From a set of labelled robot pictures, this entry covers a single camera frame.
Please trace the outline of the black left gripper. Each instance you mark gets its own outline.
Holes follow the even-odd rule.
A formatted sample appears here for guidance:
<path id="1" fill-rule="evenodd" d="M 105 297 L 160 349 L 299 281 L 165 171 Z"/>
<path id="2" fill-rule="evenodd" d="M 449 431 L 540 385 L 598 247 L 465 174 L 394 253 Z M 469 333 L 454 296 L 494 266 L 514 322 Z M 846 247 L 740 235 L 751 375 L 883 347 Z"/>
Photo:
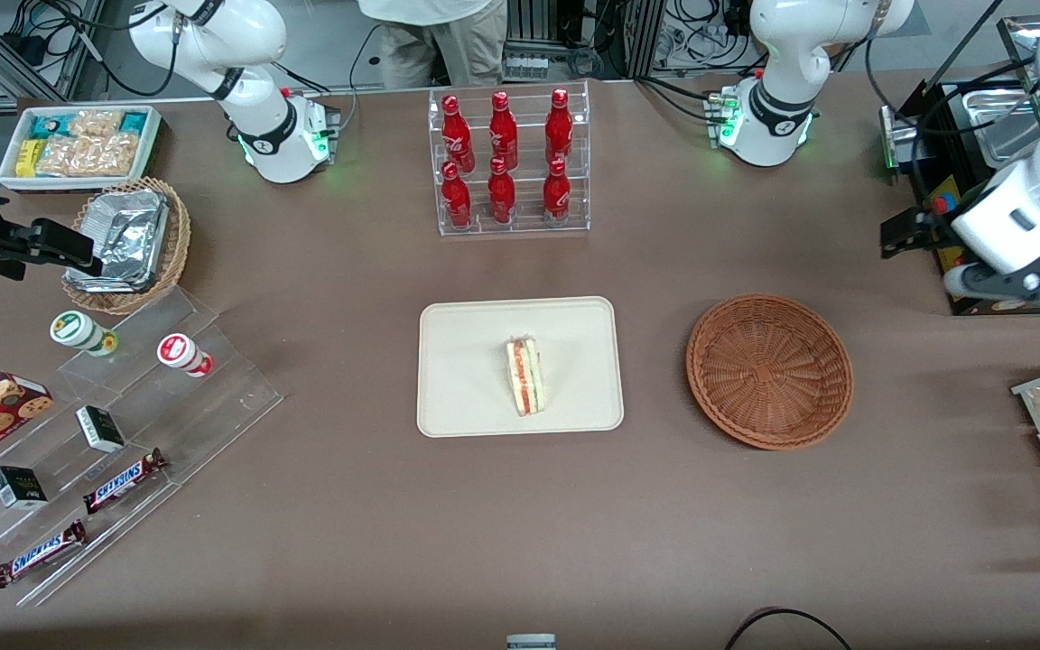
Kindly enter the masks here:
<path id="1" fill-rule="evenodd" d="M 967 248 L 953 230 L 948 215 L 924 206 L 916 207 L 915 215 L 895 215 L 880 223 L 879 244 L 883 260 L 915 250 Z"/>

